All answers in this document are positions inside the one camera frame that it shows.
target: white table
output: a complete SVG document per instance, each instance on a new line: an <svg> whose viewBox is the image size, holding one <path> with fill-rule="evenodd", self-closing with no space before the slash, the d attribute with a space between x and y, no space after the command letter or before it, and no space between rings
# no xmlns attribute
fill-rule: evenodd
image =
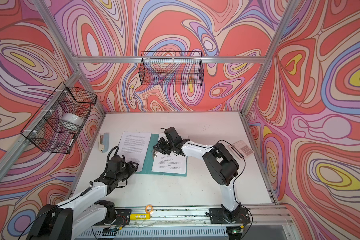
<svg viewBox="0 0 360 240"><path fill-rule="evenodd" d="M214 145L224 139L230 143L249 141L237 112L218 113L110 113L100 134L109 132L109 150L117 146L123 131L160 133L161 127L175 127L182 138ZM89 186L106 166L108 153L98 149L98 140L89 155L75 192ZM244 161L236 158L240 173ZM271 204L254 155L246 158L244 173L235 181L242 204ZM188 157L186 177L134 174L125 188L115 189L104 198L116 207L220 205L220 186L212 179L204 161Z"/></svg>

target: colorful backdrop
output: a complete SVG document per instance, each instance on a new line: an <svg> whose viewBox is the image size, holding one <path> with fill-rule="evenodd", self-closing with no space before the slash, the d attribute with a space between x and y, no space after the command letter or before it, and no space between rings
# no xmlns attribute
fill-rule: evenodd
<svg viewBox="0 0 360 240"><path fill-rule="evenodd" d="M72 74L30 2L0 1L0 159L49 94ZM0 239L17 239L43 205L65 198L99 116L95 108L71 154L27 147L0 183Z"/></svg>
<svg viewBox="0 0 360 240"><path fill-rule="evenodd" d="M78 56L192 51L264 56L285 1L53 1L49 9ZM81 69L106 111L241 110L258 64L205 64L203 86L141 86L139 64L86 63Z"/></svg>
<svg viewBox="0 0 360 240"><path fill-rule="evenodd" d="M360 239L360 0L302 0L246 110L303 239Z"/></svg>

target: stapler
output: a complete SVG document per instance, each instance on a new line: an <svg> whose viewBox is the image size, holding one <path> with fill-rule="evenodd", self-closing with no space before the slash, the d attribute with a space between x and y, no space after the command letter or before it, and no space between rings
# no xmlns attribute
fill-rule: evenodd
<svg viewBox="0 0 360 240"><path fill-rule="evenodd" d="M109 146L109 133L106 132L104 135L99 134L99 150L102 152L107 152Z"/></svg>

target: mounting plate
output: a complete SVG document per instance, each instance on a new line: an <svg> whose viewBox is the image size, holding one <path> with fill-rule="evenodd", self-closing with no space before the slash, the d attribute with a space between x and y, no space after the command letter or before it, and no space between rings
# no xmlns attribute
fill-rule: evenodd
<svg viewBox="0 0 360 240"><path fill-rule="evenodd" d="M130 222L130 216L131 216L131 212L132 210L131 209L115 209L115 211L117 212L118 215L121 215L121 216L124 216L126 219L127 219L127 223L125 223L125 225L129 225L129 222ZM123 222L125 222L125 219L123 217L116 217L116 221L114 224L112 225L122 225ZM103 223L96 223L94 224L94 226L102 226L104 225Z"/></svg>
<svg viewBox="0 0 360 240"><path fill-rule="evenodd" d="M210 208L209 213L212 215L210 217L212 224L222 224L228 223L224 219L223 209L222 208ZM240 212L237 217L234 219L232 223L242 223L244 226L251 222L250 216L248 214L248 210L244 207L240 208Z"/></svg>

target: black cable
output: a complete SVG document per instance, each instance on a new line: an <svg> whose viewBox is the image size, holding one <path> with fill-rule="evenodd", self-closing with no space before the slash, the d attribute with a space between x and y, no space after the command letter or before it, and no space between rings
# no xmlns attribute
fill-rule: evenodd
<svg viewBox="0 0 360 240"><path fill-rule="evenodd" d="M217 218L218 220L224 221L223 218L217 217L216 215L210 214L209 212L205 212L205 214L206 214L208 217L214 217L214 218Z"/></svg>
<svg viewBox="0 0 360 240"><path fill-rule="evenodd" d="M200 146L200 145L197 145L197 144L194 144L194 143L189 143L189 142L185 142L185 143L188 143L189 145L195 145L195 146L198 146L198 147L202 147L202 148L205 148L205 149L213 148L213 146L212 147L203 147L203 146Z"/></svg>
<svg viewBox="0 0 360 240"><path fill-rule="evenodd" d="M116 187L116 188L123 188L123 187L126 187L128 184L128 180L125 180L125 185L124 186L121 186L121 187Z"/></svg>
<svg viewBox="0 0 360 240"><path fill-rule="evenodd" d="M21 238L21 236L23 235L23 233L25 232L25 230L27 230L32 223L34 223L36 220L38 220L39 217L43 216L44 214L47 214L48 212L50 212L50 211L52 211L52 210L57 209L58 207L64 206L64 205L72 202L73 200L77 199L78 197L81 197L81 196L82 196L82 195L78 195L77 197L75 197L75 198L72 199L71 201L66 202L65 204L61 204L60 206L56 206L56 207L54 207L54 208L52 208L52 209L49 209L49 210L46 211L45 213L40 214L40 216L38 216L37 218L35 218L35 220L33 220L30 224L28 224L28 226L27 226L27 227L24 229L24 231L20 234L20 236L19 236L19 238L18 238L17 240L20 240L20 238Z"/></svg>
<svg viewBox="0 0 360 240"><path fill-rule="evenodd" d="M251 228L251 226L252 226L252 223L253 223L253 216L252 216L252 214L251 214L251 211L250 211L249 209L247 209L247 211L250 213L252 220L251 220L250 227L249 227L248 230L243 234L243 236L240 238L240 240L247 234L247 232L250 230L250 228Z"/></svg>
<svg viewBox="0 0 360 240"><path fill-rule="evenodd" d="M115 154L113 155L114 157L116 156L117 152L119 151L119 146L113 147L113 148L109 151L109 153L108 153L108 155L107 155L107 162L109 161L109 156L110 156L110 154L111 154L116 148L117 148L117 150L116 150Z"/></svg>
<svg viewBox="0 0 360 240"><path fill-rule="evenodd" d="M93 226L91 226L91 229L92 229L93 236L94 236L97 240L99 240L99 239L96 237L95 232L93 231Z"/></svg>
<svg viewBox="0 0 360 240"><path fill-rule="evenodd" d="M235 148L235 146L233 146L232 144L230 144L229 142L227 142L227 141L225 141L225 140L219 140L219 141L217 141L217 142L220 142L220 141L226 142L226 143L228 143L229 145L231 145L232 147ZM244 165L243 170L240 172L240 174L235 178L235 180L233 180L233 196L235 197L235 202L237 202L237 204L239 204L241 207L245 208L245 209L250 213L251 218L252 218L250 227L249 227L248 230L243 234L243 236L240 238L240 239L242 239L242 238L247 234L247 232L250 230L250 228L251 228L251 226L252 226L253 216L252 216L252 214L251 214L251 211L250 211L247 207L243 206L241 203L239 203L239 202L236 200L236 195L235 195L235 181L236 181L236 179L238 179L238 178L240 177L241 174L243 174L243 172L244 172L244 170L245 170L245 167L247 166L247 163L246 163L246 161L245 161L244 156L243 156L241 153L240 153L240 155L243 157L243 160L244 160L245 165Z"/></svg>

